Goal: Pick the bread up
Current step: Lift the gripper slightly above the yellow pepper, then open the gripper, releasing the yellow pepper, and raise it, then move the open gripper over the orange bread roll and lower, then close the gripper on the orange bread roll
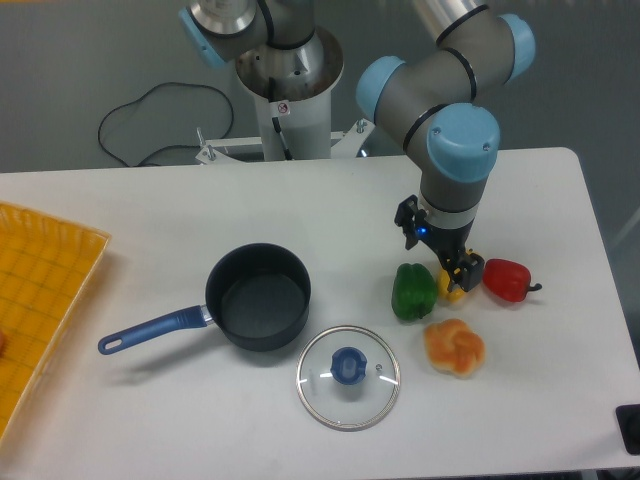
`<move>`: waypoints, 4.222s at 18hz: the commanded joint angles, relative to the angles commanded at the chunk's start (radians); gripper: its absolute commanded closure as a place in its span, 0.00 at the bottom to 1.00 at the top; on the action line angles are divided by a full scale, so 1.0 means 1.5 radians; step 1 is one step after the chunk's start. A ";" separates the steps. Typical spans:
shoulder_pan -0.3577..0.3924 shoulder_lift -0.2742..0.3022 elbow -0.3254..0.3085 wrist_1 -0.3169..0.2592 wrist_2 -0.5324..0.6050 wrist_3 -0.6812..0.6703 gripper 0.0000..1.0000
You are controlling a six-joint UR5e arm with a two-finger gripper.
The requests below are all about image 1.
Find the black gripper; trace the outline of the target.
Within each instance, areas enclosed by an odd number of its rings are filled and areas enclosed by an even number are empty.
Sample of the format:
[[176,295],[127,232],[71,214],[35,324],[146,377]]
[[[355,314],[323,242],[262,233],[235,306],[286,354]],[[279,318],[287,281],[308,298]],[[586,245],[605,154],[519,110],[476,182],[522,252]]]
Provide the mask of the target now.
[[483,277],[485,260],[474,251],[467,252],[466,241],[475,214],[450,213],[435,207],[422,208],[416,195],[410,195],[397,207],[394,223],[402,230],[406,250],[419,243],[426,245],[440,265],[440,288],[446,293],[470,292]]

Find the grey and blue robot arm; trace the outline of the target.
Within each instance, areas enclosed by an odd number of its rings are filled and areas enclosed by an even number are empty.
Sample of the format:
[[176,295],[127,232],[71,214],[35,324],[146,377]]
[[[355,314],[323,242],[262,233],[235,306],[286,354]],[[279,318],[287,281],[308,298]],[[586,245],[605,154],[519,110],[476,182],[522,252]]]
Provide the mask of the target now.
[[[356,87],[364,116],[420,169],[417,195],[396,212],[408,247],[427,245],[452,287],[474,289],[483,259],[466,248],[500,129],[476,97],[527,70],[536,54],[529,25],[497,16],[482,1],[414,5],[436,49],[410,65],[395,56],[367,67]],[[330,94],[344,59],[315,20],[310,1],[194,1],[179,13],[187,36],[213,68],[233,64],[253,96],[268,160],[327,157]]]

